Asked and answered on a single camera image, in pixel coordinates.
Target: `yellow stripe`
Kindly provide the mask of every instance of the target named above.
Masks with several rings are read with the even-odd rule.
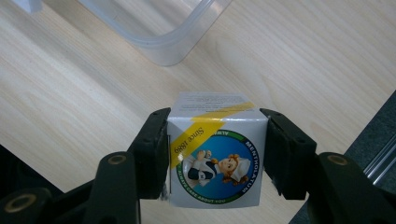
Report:
[[[210,138],[225,124],[222,119],[254,107],[251,102],[232,105],[216,111],[204,113],[191,119],[194,123],[175,141],[171,143],[171,169],[175,168],[184,158]]]

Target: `wooden table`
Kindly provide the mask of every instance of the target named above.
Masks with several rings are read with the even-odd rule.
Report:
[[[396,2],[234,0],[185,60],[160,67],[77,0],[0,2],[0,144],[63,191],[126,150],[180,91],[243,92],[344,153],[396,87]],[[143,201],[143,223],[286,223],[303,202],[264,175],[261,205]]]

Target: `box top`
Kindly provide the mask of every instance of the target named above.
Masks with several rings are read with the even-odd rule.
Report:
[[[266,119],[242,93],[181,92],[172,107],[168,120],[219,120]]]

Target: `light wood surface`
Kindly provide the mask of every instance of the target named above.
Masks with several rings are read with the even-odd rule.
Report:
[[[396,89],[396,2],[233,0],[187,58],[160,67],[77,0],[29,15],[0,1],[0,144],[63,191],[126,150],[180,91],[243,92],[344,153]],[[286,223],[303,202],[264,175],[261,205],[174,208],[143,201],[143,223]]]

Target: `white box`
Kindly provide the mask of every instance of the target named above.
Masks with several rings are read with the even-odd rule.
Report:
[[[168,117],[170,204],[259,205],[267,121],[243,94],[182,92]]]

